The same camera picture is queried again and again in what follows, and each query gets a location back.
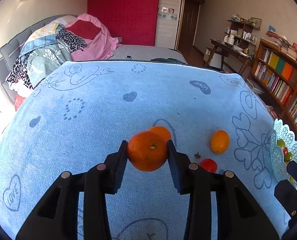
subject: blue towel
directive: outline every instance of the blue towel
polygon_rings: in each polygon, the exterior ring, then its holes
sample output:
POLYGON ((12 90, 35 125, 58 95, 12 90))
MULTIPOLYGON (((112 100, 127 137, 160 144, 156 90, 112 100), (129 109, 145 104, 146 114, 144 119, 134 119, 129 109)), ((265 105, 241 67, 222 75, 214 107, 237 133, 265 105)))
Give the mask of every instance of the blue towel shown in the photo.
MULTIPOLYGON (((290 219, 274 198, 269 161, 273 120, 237 74, 155 62, 66 62, 38 85, 0 144, 0 224, 15 239, 36 203, 63 172, 88 171, 122 140, 167 127, 192 162, 211 158, 233 171, 281 236, 290 219), (216 130, 230 135, 222 155, 209 147, 216 130), (202 156, 196 159, 197 152, 202 156)), ((217 239, 212 194, 212 239, 217 239)), ((106 203, 113 239, 183 239, 189 196, 174 188, 168 163, 141 172, 127 163, 122 186, 106 203)), ((79 239, 83 237, 83 194, 79 239)))

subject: green fruit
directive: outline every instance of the green fruit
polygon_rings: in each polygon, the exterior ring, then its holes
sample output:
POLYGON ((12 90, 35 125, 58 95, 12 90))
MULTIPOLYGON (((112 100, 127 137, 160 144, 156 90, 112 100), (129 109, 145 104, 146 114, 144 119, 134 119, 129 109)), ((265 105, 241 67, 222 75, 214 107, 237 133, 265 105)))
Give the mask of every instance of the green fruit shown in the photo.
POLYGON ((290 162, 293 158, 292 153, 287 153, 287 155, 284 156, 284 162, 290 162))
POLYGON ((283 140, 277 140, 276 145, 281 147, 282 150, 285 148, 285 142, 283 140))

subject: white lace fruit basket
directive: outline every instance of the white lace fruit basket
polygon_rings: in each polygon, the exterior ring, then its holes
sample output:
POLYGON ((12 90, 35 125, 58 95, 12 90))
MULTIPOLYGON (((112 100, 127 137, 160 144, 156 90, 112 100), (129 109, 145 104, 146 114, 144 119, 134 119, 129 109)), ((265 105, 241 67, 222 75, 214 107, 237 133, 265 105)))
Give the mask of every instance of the white lace fruit basket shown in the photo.
MULTIPOLYGON (((276 145, 277 140, 285 142, 288 151, 293 154, 292 160, 297 163, 297 141, 295 141, 295 135, 290 131, 287 124, 283 125, 282 120, 275 119, 270 141, 271 165, 278 182, 284 179, 290 180, 290 175, 286 171, 282 149, 276 145)), ((291 180, 290 183, 297 190, 297 182, 291 180)))

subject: red mattress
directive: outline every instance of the red mattress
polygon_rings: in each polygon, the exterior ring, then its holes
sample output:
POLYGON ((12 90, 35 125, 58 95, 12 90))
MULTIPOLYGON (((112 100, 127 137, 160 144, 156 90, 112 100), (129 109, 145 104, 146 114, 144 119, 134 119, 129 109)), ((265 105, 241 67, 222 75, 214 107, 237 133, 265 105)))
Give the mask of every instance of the red mattress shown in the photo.
POLYGON ((97 17, 112 37, 126 45, 155 45, 159 0, 87 0, 87 13, 97 17))

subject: wooden desk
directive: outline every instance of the wooden desk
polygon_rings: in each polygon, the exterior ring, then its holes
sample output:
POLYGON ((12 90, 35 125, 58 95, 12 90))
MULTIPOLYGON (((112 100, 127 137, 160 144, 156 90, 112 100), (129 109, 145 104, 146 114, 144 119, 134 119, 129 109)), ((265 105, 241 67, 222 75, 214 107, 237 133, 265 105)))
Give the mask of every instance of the wooden desk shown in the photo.
MULTIPOLYGON (((229 46, 225 45, 225 44, 222 44, 221 42, 218 42, 218 41, 215 41, 215 40, 210 40, 211 43, 214 45, 214 48, 212 49, 211 53, 210 53, 210 56, 207 60, 207 62, 205 63, 204 67, 208 67, 208 65, 210 64, 210 61, 212 60, 213 58, 213 55, 214 53, 216 52, 216 49, 217 48, 221 48, 222 51, 228 53, 228 54, 231 54, 233 55, 234 57, 236 57, 240 62, 243 63, 243 66, 242 68, 239 70, 238 74, 239 75, 242 75, 243 72, 245 71, 246 67, 249 65, 249 63, 253 62, 253 60, 249 57, 245 57, 241 54, 239 54, 237 51, 231 49, 229 46)), ((225 65, 231 70, 233 71, 234 73, 236 73, 236 71, 231 67, 229 66, 226 62, 224 62, 224 57, 225 57, 225 53, 222 53, 221 54, 222 58, 221 58, 221 69, 223 69, 223 64, 225 63, 225 65)))

